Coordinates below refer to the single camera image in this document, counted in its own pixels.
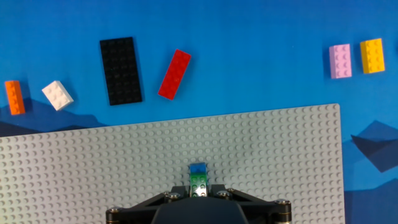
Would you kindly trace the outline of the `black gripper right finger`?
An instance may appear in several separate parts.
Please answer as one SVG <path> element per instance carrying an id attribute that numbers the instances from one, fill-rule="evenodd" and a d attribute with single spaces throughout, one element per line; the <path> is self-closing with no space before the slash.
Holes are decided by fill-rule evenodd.
<path id="1" fill-rule="evenodd" d="M 292 204 L 287 199 L 266 201 L 223 184 L 209 186 L 207 196 L 223 200 L 216 206 L 223 212 L 222 219 L 232 218 L 233 223 L 292 223 Z"/>

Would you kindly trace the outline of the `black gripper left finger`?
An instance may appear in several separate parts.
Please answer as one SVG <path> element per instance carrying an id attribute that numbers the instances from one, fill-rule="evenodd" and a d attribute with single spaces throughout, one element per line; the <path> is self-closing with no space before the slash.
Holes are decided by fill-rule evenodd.
<path id="1" fill-rule="evenodd" d="M 161 205 L 189 198 L 189 193 L 187 186 L 175 186 L 130 208 L 111 207 L 106 223 L 150 223 Z"/>

